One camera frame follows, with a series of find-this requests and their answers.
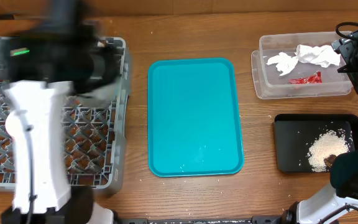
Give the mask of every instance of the black tray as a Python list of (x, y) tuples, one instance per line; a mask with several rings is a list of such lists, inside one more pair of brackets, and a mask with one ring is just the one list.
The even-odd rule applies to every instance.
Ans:
[(350, 151), (358, 149), (358, 117), (353, 114), (279, 114), (273, 128), (277, 166), (282, 172), (312, 172), (306, 155), (327, 129), (345, 130)]

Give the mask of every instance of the green light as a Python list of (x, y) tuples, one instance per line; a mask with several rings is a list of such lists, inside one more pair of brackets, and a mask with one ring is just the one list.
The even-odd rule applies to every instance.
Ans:
[(30, 50), (22, 50), (22, 51), (13, 53), (13, 56), (20, 55), (20, 54), (26, 54), (26, 53), (29, 53), (29, 52), (30, 52)]

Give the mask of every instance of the wooden table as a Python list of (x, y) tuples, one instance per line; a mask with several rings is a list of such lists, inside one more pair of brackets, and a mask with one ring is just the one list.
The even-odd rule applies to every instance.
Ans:
[[(358, 115), (358, 96), (352, 92), (328, 98), (260, 100), (252, 83), (250, 55), (259, 48), (262, 35), (333, 31), (339, 22), (358, 22), (358, 11), (109, 17), (100, 21), (103, 35), (126, 39), (134, 58), (124, 186), (109, 199), (99, 198), (102, 206), (115, 209), (123, 218), (279, 215), (329, 182), (329, 174), (286, 175), (277, 169), (273, 119), (280, 113)], [(0, 21), (0, 35), (30, 25), (28, 21)], [(147, 71), (157, 60), (203, 57), (225, 57), (234, 65), (245, 166), (228, 176), (159, 178), (147, 162)], [(0, 213), (11, 200), (12, 194), (0, 193)], [(358, 223), (358, 213), (347, 214), (341, 221)]]

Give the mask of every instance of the wooden wall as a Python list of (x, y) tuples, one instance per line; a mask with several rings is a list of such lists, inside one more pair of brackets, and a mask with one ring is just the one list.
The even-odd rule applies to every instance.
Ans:
[[(358, 0), (85, 0), (94, 16), (358, 9)], [(42, 15), (48, 0), (0, 0), (0, 13)]]

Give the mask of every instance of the wire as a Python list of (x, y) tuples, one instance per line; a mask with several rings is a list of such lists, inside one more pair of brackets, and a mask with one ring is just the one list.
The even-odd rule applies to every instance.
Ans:
[(345, 39), (351, 39), (351, 40), (357, 40), (358, 41), (358, 38), (351, 37), (351, 36), (348, 36), (348, 35), (345, 35), (345, 34), (341, 33), (341, 31), (339, 31), (339, 28), (342, 27), (342, 26), (356, 26), (356, 27), (358, 27), (358, 22), (342, 22), (342, 23), (336, 25), (336, 27), (335, 27), (335, 32), (340, 37), (345, 38)]
[(31, 223), (32, 214), (34, 212), (34, 200), (37, 198), (36, 195), (34, 195), (34, 169), (33, 169), (33, 151), (32, 151), (32, 143), (31, 143), (31, 136), (30, 131), (32, 130), (32, 126), (30, 126), (23, 115), (23, 111), (17, 110), (17, 114), (19, 115), (19, 120), (21, 122), (21, 125), (23, 127), (24, 132), (24, 138), (27, 143), (27, 151), (29, 153), (29, 172), (30, 172), (30, 196), (29, 196), (29, 212), (27, 214), (27, 221), (26, 224)]
[(358, 211), (358, 208), (356, 206), (346, 204), (345, 206), (341, 207), (340, 209), (336, 210), (335, 212), (329, 214), (328, 216), (326, 216), (325, 218), (320, 220), (319, 224), (323, 224), (324, 222), (330, 220), (332, 217), (335, 217), (337, 214), (341, 213), (343, 210), (347, 210), (347, 212), (350, 212), (350, 209)]

